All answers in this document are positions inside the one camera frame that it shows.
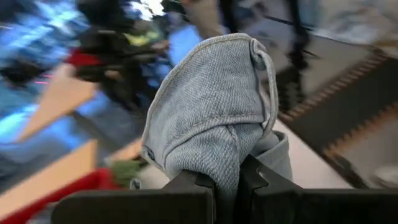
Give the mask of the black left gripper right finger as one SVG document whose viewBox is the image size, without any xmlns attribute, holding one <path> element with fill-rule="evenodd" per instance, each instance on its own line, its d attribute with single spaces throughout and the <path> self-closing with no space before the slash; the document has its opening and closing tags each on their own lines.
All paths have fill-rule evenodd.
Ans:
<svg viewBox="0 0 398 224">
<path fill-rule="evenodd" d="M 398 224 L 398 190 L 303 189 L 247 156 L 237 224 Z"/>
</svg>

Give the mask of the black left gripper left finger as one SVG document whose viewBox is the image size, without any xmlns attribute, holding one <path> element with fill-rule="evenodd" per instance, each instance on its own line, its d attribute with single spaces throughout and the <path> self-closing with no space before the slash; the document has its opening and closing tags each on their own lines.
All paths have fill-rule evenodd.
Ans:
<svg viewBox="0 0 398 224">
<path fill-rule="evenodd" d="M 215 183 L 183 170 L 161 189 L 86 190 L 59 201 L 52 224 L 213 224 Z"/>
</svg>

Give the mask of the light blue denim jeans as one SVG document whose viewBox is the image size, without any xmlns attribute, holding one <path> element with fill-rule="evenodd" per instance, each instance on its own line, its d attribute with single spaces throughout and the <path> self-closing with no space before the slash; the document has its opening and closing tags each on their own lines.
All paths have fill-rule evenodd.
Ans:
<svg viewBox="0 0 398 224">
<path fill-rule="evenodd" d="M 209 176 L 218 193 L 217 219 L 232 224 L 247 156 L 292 176 L 287 135 L 272 129 L 278 105 L 266 48 L 247 34 L 212 37 L 162 82 L 149 107 L 141 155 L 168 177 L 182 170 Z"/>
</svg>

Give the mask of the red ribbed plastic bin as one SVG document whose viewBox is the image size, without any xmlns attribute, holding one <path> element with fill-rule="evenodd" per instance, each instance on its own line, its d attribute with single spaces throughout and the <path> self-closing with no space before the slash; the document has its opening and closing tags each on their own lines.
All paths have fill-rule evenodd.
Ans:
<svg viewBox="0 0 398 224">
<path fill-rule="evenodd" d="M 10 215 L 6 215 L 5 218 L 0 218 L 0 224 L 26 224 L 30 218 L 43 210 L 47 205 L 50 205 L 50 203 L 58 202 L 62 198 L 82 190 L 116 189 L 121 188 L 114 182 L 111 171 L 106 168 L 100 168 L 56 191 L 53 191 L 51 194 L 47 194 L 41 199 L 31 202 L 28 205 L 24 205 L 22 208 L 12 212 Z"/>
</svg>

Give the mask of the black mat striped edge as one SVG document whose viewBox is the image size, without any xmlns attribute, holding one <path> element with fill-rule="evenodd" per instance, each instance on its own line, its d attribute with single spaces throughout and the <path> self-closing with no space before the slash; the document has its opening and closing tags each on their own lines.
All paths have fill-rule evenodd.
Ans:
<svg viewBox="0 0 398 224">
<path fill-rule="evenodd" d="M 352 187 L 369 188 L 343 151 L 398 118 L 398 58 L 375 50 L 279 118 Z"/>
</svg>

